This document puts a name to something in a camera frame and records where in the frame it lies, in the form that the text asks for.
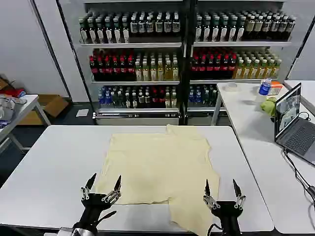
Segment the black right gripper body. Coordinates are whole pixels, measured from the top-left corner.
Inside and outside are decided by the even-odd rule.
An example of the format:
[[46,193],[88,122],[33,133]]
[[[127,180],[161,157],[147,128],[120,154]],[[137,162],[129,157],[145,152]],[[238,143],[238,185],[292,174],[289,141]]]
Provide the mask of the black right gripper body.
[[212,215],[220,220],[220,228],[224,236],[240,236],[241,230],[238,217],[243,213],[243,207],[235,201],[218,201],[211,208]]

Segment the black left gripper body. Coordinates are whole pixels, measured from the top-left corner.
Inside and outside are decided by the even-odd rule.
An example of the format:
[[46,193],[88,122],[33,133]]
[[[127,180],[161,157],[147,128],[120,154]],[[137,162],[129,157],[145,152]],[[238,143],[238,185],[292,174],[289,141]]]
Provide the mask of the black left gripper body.
[[80,220],[73,225],[74,228],[84,229],[88,231],[97,231],[99,223],[113,216],[116,212],[112,211],[102,218],[101,213],[111,207],[111,203],[102,202],[101,199],[105,197],[105,194],[89,194],[88,200],[82,200],[82,204],[85,207]]

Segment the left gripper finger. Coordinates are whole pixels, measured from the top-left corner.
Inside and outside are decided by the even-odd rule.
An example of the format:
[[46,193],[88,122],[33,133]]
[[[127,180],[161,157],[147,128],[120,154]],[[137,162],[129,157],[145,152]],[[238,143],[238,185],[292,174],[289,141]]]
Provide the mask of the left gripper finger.
[[88,200],[90,198],[89,197],[89,193],[90,193],[90,190],[92,189],[92,186],[94,184],[95,178],[96,178],[96,173],[94,173],[92,175],[92,177],[90,179],[88,179],[85,187],[81,187],[81,192],[82,192],[81,200]]
[[103,197],[101,199],[102,202],[105,202],[105,203],[115,203],[119,197],[121,196],[121,192],[120,192],[120,188],[121,188],[121,176],[119,176],[115,186],[114,186],[114,189],[109,193],[107,194],[105,197]]

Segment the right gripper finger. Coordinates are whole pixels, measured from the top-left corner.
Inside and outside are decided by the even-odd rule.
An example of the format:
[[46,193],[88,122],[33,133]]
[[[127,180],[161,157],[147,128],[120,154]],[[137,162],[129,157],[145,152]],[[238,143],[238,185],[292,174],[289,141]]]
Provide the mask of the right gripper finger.
[[236,209],[243,209],[246,196],[242,194],[241,188],[239,187],[235,179],[233,179],[233,187],[234,187],[234,191],[236,195],[236,202],[235,202],[234,207]]
[[219,209],[220,205],[215,201],[215,199],[211,196],[210,186],[208,180],[206,180],[205,185],[205,194],[203,196],[203,201],[207,205],[210,210]]

